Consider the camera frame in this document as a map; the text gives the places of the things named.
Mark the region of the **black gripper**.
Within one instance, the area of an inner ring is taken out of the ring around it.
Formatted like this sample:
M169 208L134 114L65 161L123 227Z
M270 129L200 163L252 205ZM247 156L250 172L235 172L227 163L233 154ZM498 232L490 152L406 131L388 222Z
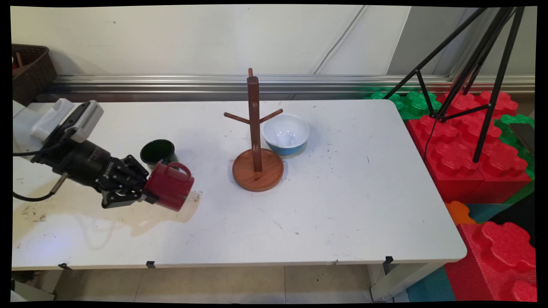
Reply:
M149 172L135 156L126 156L122 163L120 159L112 157L110 152L90 141L59 142L56 148L36 154L33 163L47 165L54 173L67 174L70 180L101 193L101 206L104 209L125 207L136 201L149 204L158 202L158 197L151 192L139 190L121 194L117 191L128 184L129 177L145 183Z

